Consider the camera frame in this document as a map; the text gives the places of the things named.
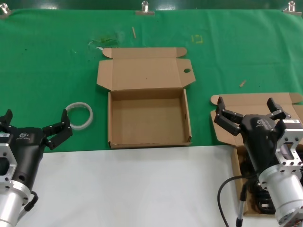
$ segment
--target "green tablecloth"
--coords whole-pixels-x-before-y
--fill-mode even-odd
[[[0,115],[10,108],[12,125],[44,127],[70,103],[86,102],[93,124],[54,151],[108,149],[107,91],[96,85],[105,57],[95,47],[186,47],[196,75],[187,89],[192,145],[216,145],[211,95],[302,93],[302,38],[302,18],[276,10],[18,10],[0,20]]]

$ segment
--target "white table surface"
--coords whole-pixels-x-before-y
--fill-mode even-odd
[[[39,201],[19,227],[223,227],[217,192],[232,176],[228,146],[44,154]],[[235,184],[221,194],[235,226]],[[245,217],[243,227],[277,227]]]

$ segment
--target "box lid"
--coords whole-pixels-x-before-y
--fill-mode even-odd
[[[267,107],[269,98],[281,105],[287,113],[291,115],[291,119],[298,119],[302,123],[303,120],[303,105],[294,105],[302,102],[303,97],[299,93],[255,93],[255,94],[224,94],[214,95],[211,97],[211,102],[217,105],[219,97],[222,97],[226,109],[238,112],[242,115],[246,114],[269,114],[270,111]],[[232,136],[226,130],[214,123],[215,110],[211,111],[211,117],[214,124],[214,130],[217,139],[220,142],[227,143],[234,146],[243,146],[242,136]]]
[[[183,88],[194,82],[185,48],[105,48],[111,60],[99,62],[97,84],[111,91]]]

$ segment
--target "wooden stick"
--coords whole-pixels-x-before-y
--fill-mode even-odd
[[[136,38],[136,32],[134,32],[134,27],[133,27],[133,34],[134,34],[134,38]]]
[[[244,80],[244,81],[240,84],[240,87],[243,87],[245,83],[246,83],[246,80]]]

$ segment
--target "cardboard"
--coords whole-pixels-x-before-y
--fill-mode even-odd
[[[184,146],[191,141],[185,86],[195,81],[185,48],[105,48],[97,84],[108,93],[111,148]]]
[[[256,93],[256,94],[225,94],[225,95],[215,95],[212,96],[211,102],[217,105],[219,97],[223,97],[226,109],[238,112],[242,115],[246,114],[269,114],[270,111],[267,107],[267,101],[269,98],[273,98],[274,101],[281,105],[284,111],[291,115],[291,119],[298,119],[302,123],[303,120],[303,105],[296,105],[299,102],[303,101],[303,97],[299,93]],[[217,139],[223,143],[230,144],[234,146],[232,152],[232,171],[234,176],[241,175],[240,163],[243,160],[243,157],[247,154],[247,151],[244,147],[242,136],[232,136],[226,130],[221,128],[219,125],[214,123],[215,110],[211,111],[211,117],[214,124],[214,130],[217,136]],[[303,151],[303,140],[300,141],[299,146],[297,147],[297,152]],[[242,190],[243,184],[246,182],[246,179],[239,179],[235,181],[236,190],[238,198]],[[245,205],[246,216],[273,216],[260,214],[258,209],[255,207],[251,194],[247,194],[247,202]]]

